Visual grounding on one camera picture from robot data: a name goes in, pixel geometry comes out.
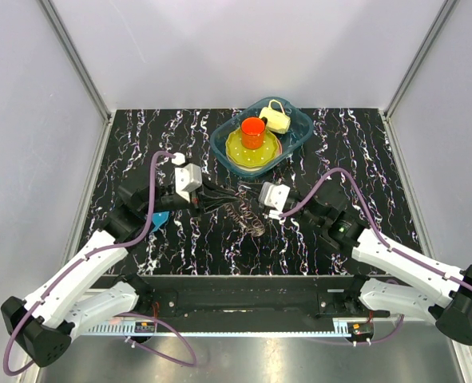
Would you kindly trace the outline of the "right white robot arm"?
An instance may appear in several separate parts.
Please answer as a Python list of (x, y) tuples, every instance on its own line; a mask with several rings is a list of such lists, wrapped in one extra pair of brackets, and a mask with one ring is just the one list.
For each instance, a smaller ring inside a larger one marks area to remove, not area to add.
[(405, 314), (435, 325), (453, 341), (472, 345), (472, 265), (461, 269), (441, 263), (373, 231), (339, 187), (324, 185), (306, 203), (302, 199), (293, 191), (284, 208), (297, 208), (296, 218), (318, 227), (325, 250), (401, 281), (392, 286), (371, 277), (359, 278), (342, 298), (348, 314), (357, 317), (367, 310)]

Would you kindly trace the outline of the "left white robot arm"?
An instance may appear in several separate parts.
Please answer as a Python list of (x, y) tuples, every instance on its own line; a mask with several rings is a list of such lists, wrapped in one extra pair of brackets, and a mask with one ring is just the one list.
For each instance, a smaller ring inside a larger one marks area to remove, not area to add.
[(1, 306), (10, 340), (4, 353), (4, 370), (10, 351), (19, 345), (31, 361), (46, 367), (71, 343), (95, 325), (131, 312), (155, 314), (154, 290), (135, 274), (123, 275), (103, 293), (82, 301), (81, 296), (113, 265), (134, 250), (155, 227), (154, 216), (167, 211), (213, 211), (237, 200), (236, 193), (207, 179), (159, 187), (154, 182), (125, 180), (117, 190), (115, 208), (86, 245), (53, 277), (25, 298), (9, 297)]

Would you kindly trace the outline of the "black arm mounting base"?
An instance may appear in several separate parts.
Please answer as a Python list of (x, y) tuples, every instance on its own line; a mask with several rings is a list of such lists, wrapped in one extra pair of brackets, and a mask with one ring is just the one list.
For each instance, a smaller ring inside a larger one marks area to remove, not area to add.
[(358, 300), (363, 276), (103, 275), (98, 289), (129, 282), (143, 294), (140, 313), (177, 318), (193, 312), (297, 311), (311, 318), (366, 318)]

